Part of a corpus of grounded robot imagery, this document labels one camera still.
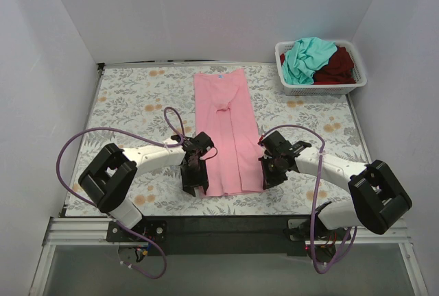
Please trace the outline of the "pink t shirt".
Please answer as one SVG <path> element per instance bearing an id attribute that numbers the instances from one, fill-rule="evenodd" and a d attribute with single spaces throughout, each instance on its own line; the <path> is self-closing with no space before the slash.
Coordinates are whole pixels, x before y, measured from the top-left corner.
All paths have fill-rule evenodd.
<path id="1" fill-rule="evenodd" d="M 209 187 L 205 197 L 263 191 L 259 158 L 263 150 L 243 69 L 231 73 L 193 76 L 195 130 L 206 133 L 217 149 L 208 159 Z"/>

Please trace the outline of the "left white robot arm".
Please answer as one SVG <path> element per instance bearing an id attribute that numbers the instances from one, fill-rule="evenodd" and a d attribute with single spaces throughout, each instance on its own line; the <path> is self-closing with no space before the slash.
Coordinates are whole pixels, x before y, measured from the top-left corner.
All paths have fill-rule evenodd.
<path id="1" fill-rule="evenodd" d="M 204 132 L 193 138 L 174 135 L 162 146 L 146 145 L 122 149 L 106 145 L 85 168 L 78 182 L 100 212 L 122 224 L 122 232 L 131 241 L 145 236 L 141 211 L 127 198 L 133 179 L 164 167 L 180 167 L 182 190 L 195 196 L 200 188 L 209 188 L 205 156 L 214 143 Z"/>

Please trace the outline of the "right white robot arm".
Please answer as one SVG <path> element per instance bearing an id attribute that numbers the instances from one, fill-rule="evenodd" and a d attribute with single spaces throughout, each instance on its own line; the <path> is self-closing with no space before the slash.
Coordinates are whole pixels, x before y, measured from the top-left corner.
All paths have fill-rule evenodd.
<path id="1" fill-rule="evenodd" d="M 350 193 L 348 201 L 331 202 L 316 209 L 310 223 L 311 233 L 326 239 L 336 229 L 362 226 L 385 234 L 409 209 L 412 200 L 392 169 L 383 161 L 370 164 L 347 160 L 319 152 L 310 143 L 290 143 L 278 131 L 259 140 L 265 149 L 261 162 L 263 188 L 287 181 L 287 173 L 312 175 Z"/>

